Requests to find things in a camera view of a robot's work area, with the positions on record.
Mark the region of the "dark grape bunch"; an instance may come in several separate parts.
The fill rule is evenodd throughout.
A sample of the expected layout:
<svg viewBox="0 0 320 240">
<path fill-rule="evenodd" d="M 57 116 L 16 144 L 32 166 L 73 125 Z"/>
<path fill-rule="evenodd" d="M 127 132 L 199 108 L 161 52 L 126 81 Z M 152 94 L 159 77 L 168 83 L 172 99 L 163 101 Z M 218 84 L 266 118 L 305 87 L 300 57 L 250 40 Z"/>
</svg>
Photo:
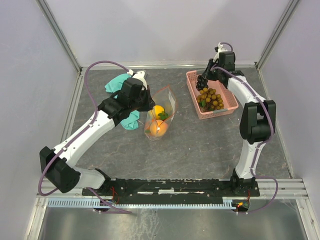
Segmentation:
<svg viewBox="0 0 320 240">
<path fill-rule="evenodd" d="M 209 88 L 208 87 L 208 80 L 206 78 L 204 78 L 202 75 L 198 75 L 197 79 L 196 79 L 196 85 L 195 85 L 196 89 L 200 92 L 201 90 L 203 90 L 204 88 Z"/>
</svg>

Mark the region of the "yellow lemon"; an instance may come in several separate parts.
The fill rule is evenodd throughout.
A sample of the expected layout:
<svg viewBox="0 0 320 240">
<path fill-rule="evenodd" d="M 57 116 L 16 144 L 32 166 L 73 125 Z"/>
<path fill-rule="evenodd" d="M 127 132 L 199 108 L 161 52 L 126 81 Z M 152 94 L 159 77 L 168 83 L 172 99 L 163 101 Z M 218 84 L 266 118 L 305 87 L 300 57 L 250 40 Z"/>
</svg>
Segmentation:
<svg viewBox="0 0 320 240">
<path fill-rule="evenodd" d="M 165 109 L 161 105 L 155 105 L 152 110 L 152 115 L 158 120 L 158 114 L 161 112 L 165 112 Z"/>
</svg>

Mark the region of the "brown longan bunch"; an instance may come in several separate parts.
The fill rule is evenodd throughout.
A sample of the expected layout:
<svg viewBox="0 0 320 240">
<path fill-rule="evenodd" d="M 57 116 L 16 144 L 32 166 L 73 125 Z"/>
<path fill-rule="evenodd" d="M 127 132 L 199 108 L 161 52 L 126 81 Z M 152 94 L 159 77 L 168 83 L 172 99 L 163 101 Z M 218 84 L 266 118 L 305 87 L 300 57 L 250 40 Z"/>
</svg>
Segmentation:
<svg viewBox="0 0 320 240">
<path fill-rule="evenodd" d="M 204 88 L 199 91 L 196 101 L 202 113 L 224 109 L 223 99 L 214 88 Z"/>
</svg>

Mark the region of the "clear zip top bag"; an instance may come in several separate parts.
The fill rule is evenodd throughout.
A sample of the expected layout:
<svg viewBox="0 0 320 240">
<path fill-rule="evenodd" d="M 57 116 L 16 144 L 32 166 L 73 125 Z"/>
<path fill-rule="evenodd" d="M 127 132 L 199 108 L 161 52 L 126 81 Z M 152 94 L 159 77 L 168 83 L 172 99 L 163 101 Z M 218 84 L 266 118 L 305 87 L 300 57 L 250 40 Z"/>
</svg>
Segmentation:
<svg viewBox="0 0 320 240">
<path fill-rule="evenodd" d="M 158 90 L 152 99 L 155 106 L 147 112 L 144 134 L 150 141 L 156 141 L 168 132 L 177 111 L 178 102 L 170 85 Z"/>
</svg>

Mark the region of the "red strawberries with leaves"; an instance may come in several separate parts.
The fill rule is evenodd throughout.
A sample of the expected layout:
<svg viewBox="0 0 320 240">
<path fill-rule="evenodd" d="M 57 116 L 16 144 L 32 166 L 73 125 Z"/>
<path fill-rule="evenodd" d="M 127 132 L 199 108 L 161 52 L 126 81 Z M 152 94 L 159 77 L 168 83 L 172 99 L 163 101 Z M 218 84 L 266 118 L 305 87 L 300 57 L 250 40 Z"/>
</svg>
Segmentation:
<svg viewBox="0 0 320 240">
<path fill-rule="evenodd" d="M 169 117 L 169 115 L 163 111 L 163 112 L 160 112 L 158 115 L 157 115 L 157 118 L 159 120 L 162 120 L 162 121 L 165 121 L 167 118 Z"/>
</svg>

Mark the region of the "yellow orange peach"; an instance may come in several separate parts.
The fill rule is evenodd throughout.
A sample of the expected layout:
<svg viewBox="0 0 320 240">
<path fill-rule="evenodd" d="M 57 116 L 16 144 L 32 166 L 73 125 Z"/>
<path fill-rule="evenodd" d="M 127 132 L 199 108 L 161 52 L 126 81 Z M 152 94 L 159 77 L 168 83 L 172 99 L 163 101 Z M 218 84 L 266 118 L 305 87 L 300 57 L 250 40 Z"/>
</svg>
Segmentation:
<svg viewBox="0 0 320 240">
<path fill-rule="evenodd" d="M 168 127 L 166 122 L 157 119 L 150 124 L 150 134 L 153 137 L 162 137 L 167 132 Z"/>
</svg>

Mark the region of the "orange persimmon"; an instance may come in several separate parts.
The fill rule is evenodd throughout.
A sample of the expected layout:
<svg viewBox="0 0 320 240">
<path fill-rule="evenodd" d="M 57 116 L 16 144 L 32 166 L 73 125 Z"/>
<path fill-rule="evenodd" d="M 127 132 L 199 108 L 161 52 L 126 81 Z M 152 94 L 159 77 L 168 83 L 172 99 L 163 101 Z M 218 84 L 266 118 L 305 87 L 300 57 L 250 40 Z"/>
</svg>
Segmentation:
<svg viewBox="0 0 320 240">
<path fill-rule="evenodd" d="M 146 134 L 149 134 L 150 133 L 150 125 L 151 125 L 152 121 L 151 120 L 147 120 L 145 122 L 145 125 L 144 125 L 144 132 Z"/>
</svg>

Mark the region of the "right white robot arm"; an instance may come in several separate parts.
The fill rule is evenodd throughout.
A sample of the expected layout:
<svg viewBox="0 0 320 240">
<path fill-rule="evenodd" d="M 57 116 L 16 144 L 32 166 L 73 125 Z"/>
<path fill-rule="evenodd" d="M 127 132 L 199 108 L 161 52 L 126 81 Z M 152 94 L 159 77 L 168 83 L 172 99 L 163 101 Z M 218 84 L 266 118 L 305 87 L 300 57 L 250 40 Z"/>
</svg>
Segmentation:
<svg viewBox="0 0 320 240">
<path fill-rule="evenodd" d="M 236 196 L 259 196 L 256 166 L 263 147 L 275 134 L 276 103 L 266 100 L 235 69 L 233 51 L 218 51 L 201 75 L 209 81 L 219 81 L 232 92 L 243 107 L 239 132 L 243 139 L 242 150 L 227 188 Z"/>
</svg>

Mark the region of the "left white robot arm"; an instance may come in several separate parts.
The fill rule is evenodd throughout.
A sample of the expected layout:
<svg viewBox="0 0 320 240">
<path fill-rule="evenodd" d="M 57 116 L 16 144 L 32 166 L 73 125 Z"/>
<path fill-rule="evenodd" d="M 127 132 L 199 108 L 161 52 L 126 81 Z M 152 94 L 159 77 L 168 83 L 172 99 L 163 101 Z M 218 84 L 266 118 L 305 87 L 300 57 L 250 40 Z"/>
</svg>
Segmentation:
<svg viewBox="0 0 320 240">
<path fill-rule="evenodd" d="M 75 187 L 93 188 L 99 195 L 111 189 L 108 176 L 98 169 L 77 168 L 81 156 L 104 134 L 116 127 L 133 111 L 148 112 L 155 102 L 141 72 L 126 79 L 119 91 L 104 99 L 90 119 L 67 140 L 39 152 L 41 171 L 61 193 Z"/>
</svg>

